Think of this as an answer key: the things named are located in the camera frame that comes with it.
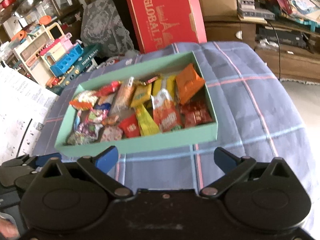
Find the person's left hand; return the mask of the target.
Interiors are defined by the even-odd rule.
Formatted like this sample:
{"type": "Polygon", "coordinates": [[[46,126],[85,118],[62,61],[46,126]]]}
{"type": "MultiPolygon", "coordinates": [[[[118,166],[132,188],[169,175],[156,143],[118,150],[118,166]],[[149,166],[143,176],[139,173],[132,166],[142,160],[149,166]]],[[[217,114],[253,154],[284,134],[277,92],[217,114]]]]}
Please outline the person's left hand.
{"type": "Polygon", "coordinates": [[[17,227],[11,221],[0,218],[0,232],[5,239],[16,239],[20,237],[17,227]]]}

